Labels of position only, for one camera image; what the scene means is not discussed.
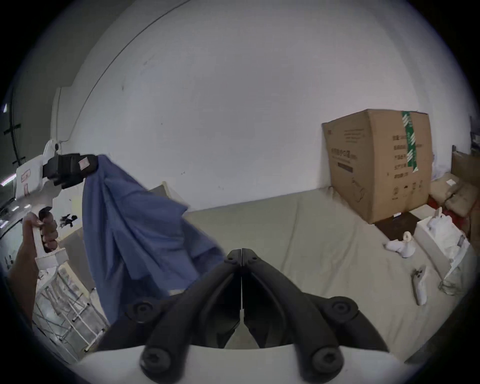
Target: white controller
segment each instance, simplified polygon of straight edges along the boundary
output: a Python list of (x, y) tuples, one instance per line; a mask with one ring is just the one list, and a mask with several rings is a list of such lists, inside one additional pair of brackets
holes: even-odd
[(427, 302), (427, 287), (425, 278), (427, 276), (427, 267), (422, 265), (413, 276), (413, 286), (415, 287), (415, 296), (418, 305), (425, 305)]

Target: black screw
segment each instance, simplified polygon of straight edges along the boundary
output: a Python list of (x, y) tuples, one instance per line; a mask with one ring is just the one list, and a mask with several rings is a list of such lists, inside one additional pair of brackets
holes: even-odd
[(332, 306), (332, 309), (338, 314), (345, 314), (350, 311), (350, 306), (345, 302), (337, 302)]
[(343, 356), (338, 348), (320, 348), (312, 357), (313, 368), (320, 373), (333, 373), (343, 366)]
[(161, 373), (170, 368), (172, 360), (163, 349), (150, 347), (144, 350), (141, 364), (149, 372)]

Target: cardboard box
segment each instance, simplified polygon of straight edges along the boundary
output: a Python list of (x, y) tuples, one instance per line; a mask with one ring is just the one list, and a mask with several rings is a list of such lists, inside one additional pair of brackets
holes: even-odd
[(427, 202), (433, 160), (427, 114), (367, 109), (323, 130), (331, 183), (365, 221)]

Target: white object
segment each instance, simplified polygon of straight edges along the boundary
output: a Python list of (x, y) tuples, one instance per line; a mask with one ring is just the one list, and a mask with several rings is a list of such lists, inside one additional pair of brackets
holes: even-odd
[(413, 286), (415, 287), (415, 298), (418, 305), (425, 305), (427, 302), (427, 288), (425, 278), (427, 276), (427, 267), (422, 265), (413, 276)]
[[(15, 199), (19, 204), (25, 204), (25, 208), (32, 207), (32, 212), (38, 216), (39, 212), (46, 207), (52, 207), (53, 199), (61, 191), (61, 187), (53, 185), (53, 181), (43, 177), (43, 166), (55, 155), (55, 142), (50, 140), (42, 155), (17, 168), (17, 186)], [(48, 269), (61, 265), (68, 260), (64, 248), (52, 252), (45, 252), (43, 247), (40, 228), (33, 227), (33, 237), (37, 258), (35, 259), (38, 269)]]
[(417, 223), (414, 238), (425, 250), (442, 280), (446, 279), (461, 263), (470, 243), (465, 234), (452, 222), (450, 216), (441, 213)]
[(389, 241), (387, 244), (385, 244), (385, 249), (398, 252), (403, 258), (410, 257), (415, 252), (415, 245), (412, 242), (412, 234), (406, 231), (403, 234), (403, 241)]
[[(94, 352), (69, 366), (92, 384), (152, 381), (140, 368), (144, 346)], [(420, 366), (404, 364), (392, 354), (340, 347), (345, 363), (329, 383), (404, 383)], [(188, 383), (305, 383), (301, 378), (295, 347), (219, 349), (190, 345), (179, 384)]]

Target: human hand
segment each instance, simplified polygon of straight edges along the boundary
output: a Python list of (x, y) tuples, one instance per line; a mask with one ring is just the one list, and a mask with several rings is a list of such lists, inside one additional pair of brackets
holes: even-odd
[(32, 212), (28, 213), (23, 219), (23, 242), (22, 248), (26, 253), (29, 253), (35, 258), (37, 256), (35, 250), (35, 242), (33, 239), (33, 227), (40, 228), (43, 245), (47, 252), (52, 251), (58, 247), (56, 239), (59, 234), (57, 232), (57, 223), (53, 219), (50, 212), (44, 217), (42, 221)]
[(32, 212), (28, 213), (23, 219), (23, 241), (17, 252), (15, 262), (8, 273), (8, 283), (13, 296), (29, 322), (32, 321), (38, 278), (33, 227), (40, 228), (43, 245), (47, 252), (58, 247), (56, 239), (59, 235), (57, 223), (53, 220), (51, 213), (48, 213), (42, 221), (38, 220), (38, 217)]

